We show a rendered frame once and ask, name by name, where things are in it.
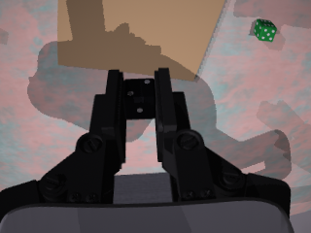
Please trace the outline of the green die with white pips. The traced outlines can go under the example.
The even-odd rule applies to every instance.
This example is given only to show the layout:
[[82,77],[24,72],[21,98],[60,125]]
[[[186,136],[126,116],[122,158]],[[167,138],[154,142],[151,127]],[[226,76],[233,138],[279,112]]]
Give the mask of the green die with white pips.
[[270,20],[257,19],[254,33],[260,41],[273,42],[276,30],[276,26]]

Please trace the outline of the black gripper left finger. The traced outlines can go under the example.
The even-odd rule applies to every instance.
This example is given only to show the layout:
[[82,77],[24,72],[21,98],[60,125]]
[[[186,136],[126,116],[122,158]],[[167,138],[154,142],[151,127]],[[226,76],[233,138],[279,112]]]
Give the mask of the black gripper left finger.
[[108,71],[105,94],[94,96],[89,132],[73,153],[39,181],[1,190],[0,223],[9,211],[29,204],[113,204],[115,174],[125,163],[123,83],[123,72]]

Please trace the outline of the tan mat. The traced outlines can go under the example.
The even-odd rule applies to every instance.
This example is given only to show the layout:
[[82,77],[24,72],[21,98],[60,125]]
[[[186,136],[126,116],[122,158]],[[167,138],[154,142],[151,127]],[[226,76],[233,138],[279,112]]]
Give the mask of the tan mat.
[[225,0],[58,0],[58,65],[192,81]]

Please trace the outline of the black die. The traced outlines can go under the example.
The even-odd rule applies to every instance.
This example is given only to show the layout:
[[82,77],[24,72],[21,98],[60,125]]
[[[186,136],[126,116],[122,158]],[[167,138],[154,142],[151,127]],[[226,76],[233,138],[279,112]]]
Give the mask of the black die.
[[156,118],[154,79],[126,79],[123,83],[125,119]]

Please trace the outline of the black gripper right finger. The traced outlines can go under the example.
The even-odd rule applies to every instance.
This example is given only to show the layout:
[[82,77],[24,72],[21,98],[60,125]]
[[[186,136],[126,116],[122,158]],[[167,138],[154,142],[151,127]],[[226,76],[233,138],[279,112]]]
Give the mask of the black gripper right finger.
[[155,71],[155,135],[157,162],[169,173],[172,202],[255,197],[280,205],[290,218],[291,189],[286,182],[242,173],[190,129],[184,91],[172,92],[169,68]]

